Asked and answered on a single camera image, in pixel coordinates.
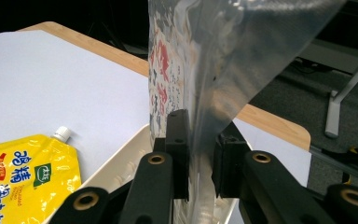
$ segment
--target table surface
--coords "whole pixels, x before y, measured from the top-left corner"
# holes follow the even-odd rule
[[[89,36],[71,30],[53,21],[46,21],[34,26],[27,27],[21,31],[43,30],[51,35],[55,35],[68,41],[82,49],[96,53],[107,60],[118,63],[130,70],[148,77],[148,62],[137,58],[120,49],[115,49]],[[305,150],[310,149],[310,133],[303,127],[282,119],[267,111],[252,105],[246,105],[237,116],[238,119],[245,121],[255,127],[271,133],[297,147]]]

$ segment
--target chair leg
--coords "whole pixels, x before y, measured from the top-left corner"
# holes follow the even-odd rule
[[[327,110],[327,121],[324,134],[330,138],[338,137],[339,110],[341,101],[348,95],[358,83],[358,70],[341,92],[331,91],[330,102]]]

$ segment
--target brass screw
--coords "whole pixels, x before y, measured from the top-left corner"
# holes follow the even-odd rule
[[[94,191],[84,192],[77,196],[74,201],[74,208],[78,211],[90,209],[97,204],[100,197]]]
[[[343,189],[340,195],[348,203],[358,206],[358,191],[353,189]]]
[[[269,163],[271,161],[271,157],[264,153],[255,153],[252,158],[261,163]]]
[[[163,162],[165,162],[165,158],[161,155],[150,156],[147,160],[150,164],[154,165],[162,164]]]

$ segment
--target plastic bag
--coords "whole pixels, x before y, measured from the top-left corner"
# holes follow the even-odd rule
[[[322,30],[343,0],[149,0],[152,141],[184,108],[190,202],[175,222],[211,223],[215,137]]]
[[[0,144],[0,223],[42,223],[80,184],[64,142],[38,134]]]

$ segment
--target transparent plastic bag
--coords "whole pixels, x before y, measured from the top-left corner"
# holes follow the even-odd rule
[[[189,115],[190,200],[176,202],[176,223],[212,222],[215,137],[343,3],[149,0],[152,142],[165,136],[170,112]]]

